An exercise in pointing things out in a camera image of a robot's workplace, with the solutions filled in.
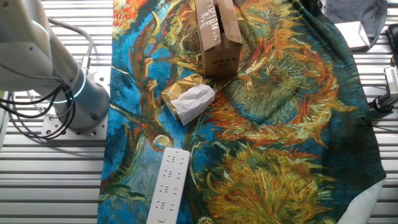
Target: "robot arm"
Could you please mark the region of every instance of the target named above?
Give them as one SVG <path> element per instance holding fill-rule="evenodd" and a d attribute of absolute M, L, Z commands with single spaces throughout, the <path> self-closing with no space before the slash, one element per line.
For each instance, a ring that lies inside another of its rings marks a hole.
<path fill-rule="evenodd" d="M 46 96 L 59 86 L 54 80 L 60 80 L 70 86 L 75 97 L 76 115 L 70 128 L 88 129 L 104 119 L 108 93 L 87 77 L 53 33 L 41 3 L 0 0 L 0 6 L 0 90 L 34 90 Z M 57 96 L 53 106 L 57 114 L 69 110 L 63 94 Z M 66 122 L 65 116 L 59 119 Z"/>

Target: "cloth edge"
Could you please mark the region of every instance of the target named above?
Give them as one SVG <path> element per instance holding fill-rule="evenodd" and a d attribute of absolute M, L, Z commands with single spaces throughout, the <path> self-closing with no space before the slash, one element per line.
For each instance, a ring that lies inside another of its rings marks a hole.
<path fill-rule="evenodd" d="M 385 178 L 356 196 L 337 224 L 366 224 L 383 187 Z"/>

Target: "crumpled paper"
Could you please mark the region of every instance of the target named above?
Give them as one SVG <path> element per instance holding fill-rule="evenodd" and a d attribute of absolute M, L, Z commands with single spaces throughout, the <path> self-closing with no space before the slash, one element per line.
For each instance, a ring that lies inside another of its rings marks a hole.
<path fill-rule="evenodd" d="M 193 74 L 162 91 L 162 98 L 176 120 L 186 125 L 214 100 L 215 92 L 203 78 Z"/>
<path fill-rule="evenodd" d="M 210 86 L 199 84 L 171 102 L 182 124 L 186 125 L 199 116 L 213 102 L 215 94 Z"/>

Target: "white paper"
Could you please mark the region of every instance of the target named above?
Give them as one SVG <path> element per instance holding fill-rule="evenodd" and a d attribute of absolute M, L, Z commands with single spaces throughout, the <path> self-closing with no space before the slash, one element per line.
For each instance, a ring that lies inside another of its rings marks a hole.
<path fill-rule="evenodd" d="M 369 39 L 361 22 L 342 22 L 335 24 L 335 26 L 343 34 L 350 49 L 360 49 L 369 46 Z"/>
<path fill-rule="evenodd" d="M 213 102 L 215 95 L 216 93 L 210 86 L 199 84 L 170 102 L 177 111 L 182 124 L 186 125 L 199 116 Z"/>

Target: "cardboard box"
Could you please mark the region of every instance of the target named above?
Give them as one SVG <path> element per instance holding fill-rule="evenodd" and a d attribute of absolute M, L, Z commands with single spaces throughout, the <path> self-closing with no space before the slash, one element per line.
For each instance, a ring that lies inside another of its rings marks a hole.
<path fill-rule="evenodd" d="M 242 37 L 232 0 L 195 0 L 195 7 L 205 76 L 236 74 Z"/>

